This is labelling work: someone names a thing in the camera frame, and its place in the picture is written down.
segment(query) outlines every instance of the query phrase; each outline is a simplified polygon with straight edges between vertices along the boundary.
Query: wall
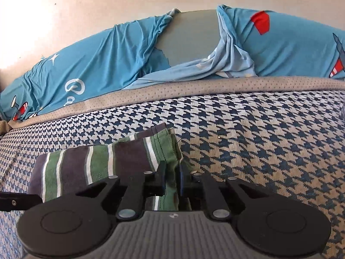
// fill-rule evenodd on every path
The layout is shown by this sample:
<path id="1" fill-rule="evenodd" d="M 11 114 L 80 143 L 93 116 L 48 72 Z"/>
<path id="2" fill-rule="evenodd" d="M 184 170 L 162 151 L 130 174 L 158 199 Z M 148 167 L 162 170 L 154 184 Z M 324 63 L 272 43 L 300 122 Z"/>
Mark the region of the wall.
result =
<path id="1" fill-rule="evenodd" d="M 42 56 L 116 23 L 218 4 L 271 9 L 345 30 L 345 0 L 0 0 L 0 88 Z"/>

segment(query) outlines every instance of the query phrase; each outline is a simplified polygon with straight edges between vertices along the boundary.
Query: blue pillowcase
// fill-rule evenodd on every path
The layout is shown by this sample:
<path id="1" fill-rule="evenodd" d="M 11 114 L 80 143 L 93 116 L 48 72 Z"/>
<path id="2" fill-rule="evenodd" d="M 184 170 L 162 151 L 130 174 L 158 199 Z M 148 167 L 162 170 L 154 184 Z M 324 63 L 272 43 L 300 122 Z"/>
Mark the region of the blue pillowcase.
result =
<path id="1" fill-rule="evenodd" d="M 162 70 L 151 70 L 140 78 L 137 78 L 124 89 L 137 89 L 153 84 L 167 82 L 193 81 L 199 79 L 222 79 L 232 77 L 256 77 L 254 62 L 248 53 L 234 44 L 224 19 L 217 12 L 220 40 L 216 48 L 209 56 L 181 63 L 172 67 L 164 67 L 163 52 L 154 50 L 151 55 L 160 65 Z"/>
<path id="2" fill-rule="evenodd" d="M 345 77 L 345 31 L 272 11 L 217 10 L 258 76 Z"/>
<path id="3" fill-rule="evenodd" d="M 120 90 L 141 72 L 166 67 L 168 60 L 155 45 L 173 14 L 115 25 L 41 60 L 1 92 L 1 119 L 46 114 Z"/>

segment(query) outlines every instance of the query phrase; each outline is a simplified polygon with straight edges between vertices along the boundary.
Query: houndstooth fabric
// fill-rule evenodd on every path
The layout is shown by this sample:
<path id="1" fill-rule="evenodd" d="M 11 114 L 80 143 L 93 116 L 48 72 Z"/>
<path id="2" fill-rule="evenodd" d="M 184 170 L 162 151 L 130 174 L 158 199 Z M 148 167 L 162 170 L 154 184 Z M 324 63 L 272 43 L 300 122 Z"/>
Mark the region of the houndstooth fabric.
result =
<path id="1" fill-rule="evenodd" d="M 3 191 L 25 192 L 39 154 L 109 144 L 161 122 L 186 159 L 218 180 L 237 176 L 317 206 L 332 223 L 327 258 L 344 258 L 344 91 L 192 96 L 134 104 L 10 131 L 0 140 Z M 19 212 L 0 215 L 2 258 L 20 256 Z"/>

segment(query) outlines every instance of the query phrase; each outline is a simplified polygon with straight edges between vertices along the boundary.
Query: striped towel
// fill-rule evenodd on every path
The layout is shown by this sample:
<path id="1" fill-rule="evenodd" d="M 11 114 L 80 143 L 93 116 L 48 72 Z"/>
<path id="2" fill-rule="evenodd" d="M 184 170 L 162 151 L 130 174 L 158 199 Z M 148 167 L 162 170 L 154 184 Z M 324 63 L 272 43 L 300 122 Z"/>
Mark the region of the striped towel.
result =
<path id="1" fill-rule="evenodd" d="M 345 121 L 345 103 L 342 107 L 341 113 L 340 113 L 340 117 Z"/>
<path id="2" fill-rule="evenodd" d="M 46 153 L 37 157 L 28 193 L 43 202 L 77 192 L 87 185 L 118 175 L 156 171 L 160 161 L 166 163 L 166 193 L 146 202 L 147 210 L 178 210 L 175 167 L 182 153 L 173 129 L 165 123 L 122 138 L 109 145 L 81 146 Z"/>

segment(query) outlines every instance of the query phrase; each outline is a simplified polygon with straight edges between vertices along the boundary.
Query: screw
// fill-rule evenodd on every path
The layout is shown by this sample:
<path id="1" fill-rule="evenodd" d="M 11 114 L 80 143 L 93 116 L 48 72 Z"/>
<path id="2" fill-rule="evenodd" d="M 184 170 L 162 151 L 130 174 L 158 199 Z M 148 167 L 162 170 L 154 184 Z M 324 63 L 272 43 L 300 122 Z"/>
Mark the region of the screw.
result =
<path id="1" fill-rule="evenodd" d="M 119 211 L 118 215 L 121 218 L 130 218 L 135 215 L 135 211 L 133 209 L 122 209 Z"/>
<path id="2" fill-rule="evenodd" d="M 213 212 L 213 216 L 216 218 L 226 218 L 230 215 L 230 212 L 225 209 L 216 209 Z"/>

